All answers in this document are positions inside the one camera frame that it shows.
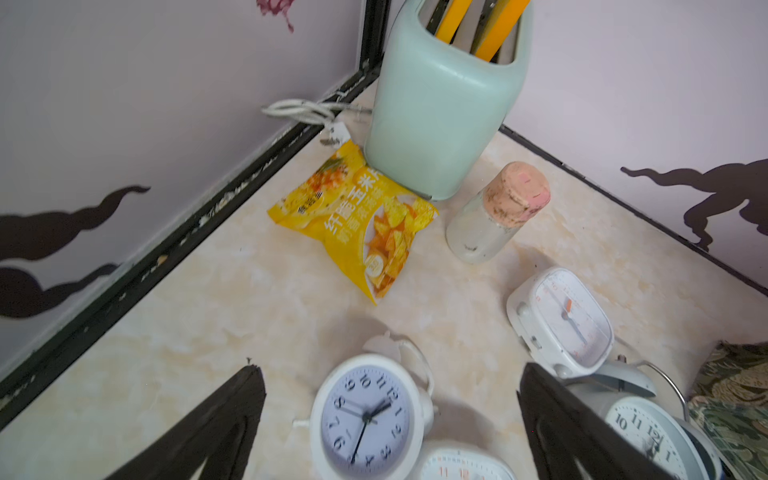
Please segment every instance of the camouflage cloth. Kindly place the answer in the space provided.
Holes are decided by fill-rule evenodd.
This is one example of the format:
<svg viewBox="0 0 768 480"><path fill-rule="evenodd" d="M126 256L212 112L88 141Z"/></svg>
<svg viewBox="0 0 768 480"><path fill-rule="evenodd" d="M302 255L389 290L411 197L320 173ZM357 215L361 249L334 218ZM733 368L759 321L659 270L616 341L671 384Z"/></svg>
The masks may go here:
<svg viewBox="0 0 768 480"><path fill-rule="evenodd" d="M768 344L721 342L688 406L737 478L768 480Z"/></svg>

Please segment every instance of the white alarm clock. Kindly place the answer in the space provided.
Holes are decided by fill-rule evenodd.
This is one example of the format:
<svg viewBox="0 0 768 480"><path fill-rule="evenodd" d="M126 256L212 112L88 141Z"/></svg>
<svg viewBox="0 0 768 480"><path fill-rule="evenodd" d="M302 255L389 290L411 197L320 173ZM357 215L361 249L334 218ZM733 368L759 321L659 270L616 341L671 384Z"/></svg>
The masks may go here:
<svg viewBox="0 0 768 480"><path fill-rule="evenodd" d="M409 480L515 480L502 460L459 442L424 442Z"/></svg>
<svg viewBox="0 0 768 480"><path fill-rule="evenodd" d="M400 364L399 347L424 363L427 390ZM435 410L432 372L409 341L386 336L336 367L320 386L309 420L312 460L324 480L403 480L412 471Z"/></svg>
<svg viewBox="0 0 768 480"><path fill-rule="evenodd" d="M722 475L717 450L686 420L672 417L645 397L656 395L640 365L658 371L683 400L680 390L658 367L643 361L633 365L608 361L592 377L568 389L636 450L681 480L718 480Z"/></svg>
<svg viewBox="0 0 768 480"><path fill-rule="evenodd" d="M565 268L523 282L507 299L507 316L536 363L561 379L592 374L614 345L605 312Z"/></svg>

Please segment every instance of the pink lid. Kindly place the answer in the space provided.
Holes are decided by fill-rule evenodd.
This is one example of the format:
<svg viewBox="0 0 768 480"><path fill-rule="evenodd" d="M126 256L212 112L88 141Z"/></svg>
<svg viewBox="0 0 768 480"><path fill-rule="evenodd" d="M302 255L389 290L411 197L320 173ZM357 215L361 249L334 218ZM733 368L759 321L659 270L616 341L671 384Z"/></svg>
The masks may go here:
<svg viewBox="0 0 768 480"><path fill-rule="evenodd" d="M483 205L497 223L520 227L549 203L549 182L535 167L512 162L485 188Z"/></svg>

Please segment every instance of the yellow snack bag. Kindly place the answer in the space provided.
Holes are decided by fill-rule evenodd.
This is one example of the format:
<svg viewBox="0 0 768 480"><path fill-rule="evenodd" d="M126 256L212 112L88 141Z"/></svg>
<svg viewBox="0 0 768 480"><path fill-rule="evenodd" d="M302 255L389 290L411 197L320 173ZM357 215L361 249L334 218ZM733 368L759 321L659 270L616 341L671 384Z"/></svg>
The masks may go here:
<svg viewBox="0 0 768 480"><path fill-rule="evenodd" d="M278 225L323 242L374 304L406 264L416 232L438 215L431 203L368 167L352 141L267 213Z"/></svg>

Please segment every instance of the power cord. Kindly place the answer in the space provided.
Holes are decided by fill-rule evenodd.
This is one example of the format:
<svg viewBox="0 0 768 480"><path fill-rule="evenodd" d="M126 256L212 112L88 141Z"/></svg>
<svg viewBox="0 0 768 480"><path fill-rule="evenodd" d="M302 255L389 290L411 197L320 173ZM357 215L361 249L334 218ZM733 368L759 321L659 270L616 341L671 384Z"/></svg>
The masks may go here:
<svg viewBox="0 0 768 480"><path fill-rule="evenodd" d="M336 118L333 111L351 110L358 113L371 114L373 109L360 107L353 104L344 104L337 101L324 101L315 103L299 98L287 98L262 107L265 115L276 118L291 118L303 124L326 126Z"/></svg>

